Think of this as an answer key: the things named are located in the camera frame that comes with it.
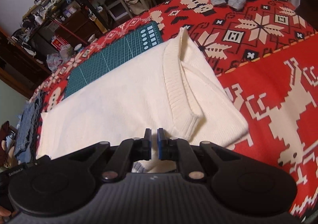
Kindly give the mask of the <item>person left hand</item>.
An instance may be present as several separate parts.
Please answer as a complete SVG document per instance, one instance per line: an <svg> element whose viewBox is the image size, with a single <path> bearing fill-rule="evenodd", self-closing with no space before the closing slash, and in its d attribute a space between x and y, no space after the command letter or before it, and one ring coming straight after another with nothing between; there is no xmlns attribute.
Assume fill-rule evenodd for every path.
<svg viewBox="0 0 318 224"><path fill-rule="evenodd" d="M14 211L11 212L4 207L0 206L0 222L5 223L6 218L14 217L18 212Z"/></svg>

